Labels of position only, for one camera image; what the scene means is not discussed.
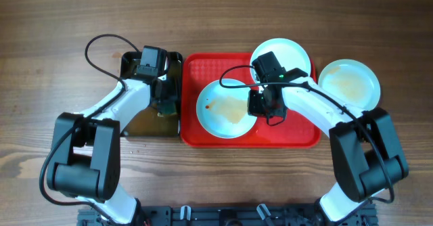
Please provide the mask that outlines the green yellow sponge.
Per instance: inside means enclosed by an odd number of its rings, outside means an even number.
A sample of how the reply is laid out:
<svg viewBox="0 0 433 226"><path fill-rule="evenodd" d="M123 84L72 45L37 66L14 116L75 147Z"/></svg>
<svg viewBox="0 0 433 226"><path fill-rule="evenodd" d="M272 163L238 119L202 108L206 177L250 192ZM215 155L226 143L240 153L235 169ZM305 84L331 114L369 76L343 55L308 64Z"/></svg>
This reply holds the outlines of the green yellow sponge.
<svg viewBox="0 0 433 226"><path fill-rule="evenodd" d="M158 113L162 116L175 115L177 113L177 106L174 103L159 104Z"/></svg>

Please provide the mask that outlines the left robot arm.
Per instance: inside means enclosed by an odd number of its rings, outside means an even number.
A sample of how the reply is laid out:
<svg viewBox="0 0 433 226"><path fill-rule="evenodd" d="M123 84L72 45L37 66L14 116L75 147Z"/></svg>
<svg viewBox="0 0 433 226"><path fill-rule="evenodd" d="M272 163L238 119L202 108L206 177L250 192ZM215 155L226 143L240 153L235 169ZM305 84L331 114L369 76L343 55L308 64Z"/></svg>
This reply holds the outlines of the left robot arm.
<svg viewBox="0 0 433 226"><path fill-rule="evenodd" d="M150 106L163 114L179 112L183 57L145 46L124 54L116 88L93 107L64 112L55 122L51 151L41 169L39 187L73 198L78 225L150 225L141 202L119 183L120 136Z"/></svg>

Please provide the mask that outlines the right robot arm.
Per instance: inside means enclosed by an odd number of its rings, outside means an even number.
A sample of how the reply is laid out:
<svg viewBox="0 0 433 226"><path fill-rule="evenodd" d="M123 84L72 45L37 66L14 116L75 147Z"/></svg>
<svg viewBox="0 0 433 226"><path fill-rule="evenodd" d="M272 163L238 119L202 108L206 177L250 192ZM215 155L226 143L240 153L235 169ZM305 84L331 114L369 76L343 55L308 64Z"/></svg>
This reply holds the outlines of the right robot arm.
<svg viewBox="0 0 433 226"><path fill-rule="evenodd" d="M329 137L336 184L316 203L316 225L339 225L374 200L394 201L393 186L408 176L409 166L387 111L344 103L305 71L286 70L271 51L250 67L263 87L250 91L250 115L286 118L291 110Z"/></svg>

